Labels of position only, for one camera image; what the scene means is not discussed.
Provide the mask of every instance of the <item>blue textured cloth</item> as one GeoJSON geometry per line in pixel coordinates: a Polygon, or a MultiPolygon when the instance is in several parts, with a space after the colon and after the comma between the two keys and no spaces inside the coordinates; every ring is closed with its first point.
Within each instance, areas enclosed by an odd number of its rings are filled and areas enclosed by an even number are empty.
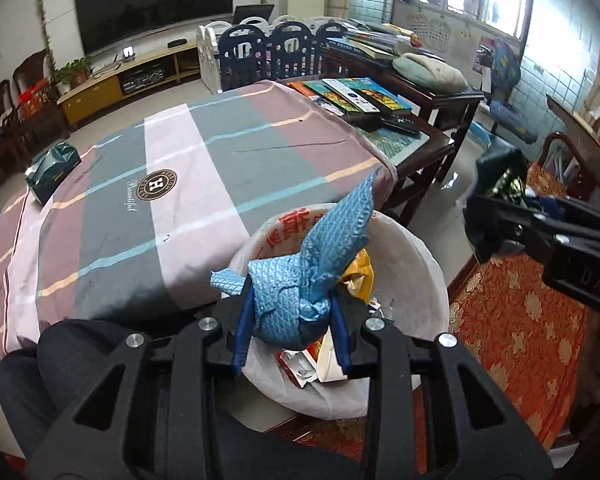
{"type": "MultiPolygon", "coordinates": [[[[329,290],[368,243],[376,173],[320,219],[299,253],[249,262],[257,338],[280,348],[303,350],[324,335],[331,311],[329,290]]],[[[212,273],[211,285],[236,296],[244,277],[224,269],[212,273]]]]}

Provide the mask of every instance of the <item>wooden tv cabinet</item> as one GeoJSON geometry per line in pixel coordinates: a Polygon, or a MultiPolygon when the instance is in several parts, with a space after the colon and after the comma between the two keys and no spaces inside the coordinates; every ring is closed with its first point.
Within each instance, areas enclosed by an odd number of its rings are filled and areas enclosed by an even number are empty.
{"type": "Polygon", "coordinates": [[[195,41],[174,48],[161,48],[146,54],[136,56],[130,62],[120,62],[120,66],[101,75],[90,77],[85,83],[58,99],[69,124],[74,125],[91,115],[104,110],[120,101],[149,91],[158,86],[177,82],[180,84],[184,78],[200,78],[200,64],[198,63],[198,47],[195,41]],[[173,61],[173,74],[168,75],[159,83],[146,86],[129,94],[123,93],[121,77],[130,70],[137,69],[145,63],[171,58],[173,61]]]}

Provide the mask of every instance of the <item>white remote control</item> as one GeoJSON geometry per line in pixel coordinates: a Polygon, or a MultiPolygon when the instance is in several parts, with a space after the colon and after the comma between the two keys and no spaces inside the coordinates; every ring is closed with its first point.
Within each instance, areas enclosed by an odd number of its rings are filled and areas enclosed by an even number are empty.
{"type": "Polygon", "coordinates": [[[380,110],[373,106],[369,101],[360,97],[351,88],[342,84],[337,79],[323,79],[322,82],[325,85],[334,89],[338,94],[344,97],[351,104],[360,108],[363,112],[366,112],[368,114],[380,113],[380,110]]]}

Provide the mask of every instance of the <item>tv stand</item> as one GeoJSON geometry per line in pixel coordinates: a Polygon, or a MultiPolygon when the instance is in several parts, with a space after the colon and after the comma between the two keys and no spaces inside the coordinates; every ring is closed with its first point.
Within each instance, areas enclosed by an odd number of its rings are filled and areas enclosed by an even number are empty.
{"type": "Polygon", "coordinates": [[[93,114],[118,104],[142,92],[150,91],[158,86],[183,80],[200,79],[198,47],[195,41],[174,48],[160,48],[146,54],[136,56],[131,62],[121,62],[120,67],[100,77],[90,77],[85,83],[67,92],[58,99],[64,114],[71,126],[87,119],[93,114]],[[156,63],[164,67],[164,76],[157,82],[142,84],[137,91],[123,92],[123,82],[129,76],[142,72],[143,68],[154,70],[156,63]]]}

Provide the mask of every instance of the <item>dark green tissue box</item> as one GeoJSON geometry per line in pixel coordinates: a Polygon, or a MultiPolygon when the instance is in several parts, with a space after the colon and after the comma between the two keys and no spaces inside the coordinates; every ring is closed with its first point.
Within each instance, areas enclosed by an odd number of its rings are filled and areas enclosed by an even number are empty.
{"type": "Polygon", "coordinates": [[[36,200],[45,205],[78,164],[78,150],[67,142],[58,142],[35,158],[33,164],[25,171],[24,178],[36,200]]]}

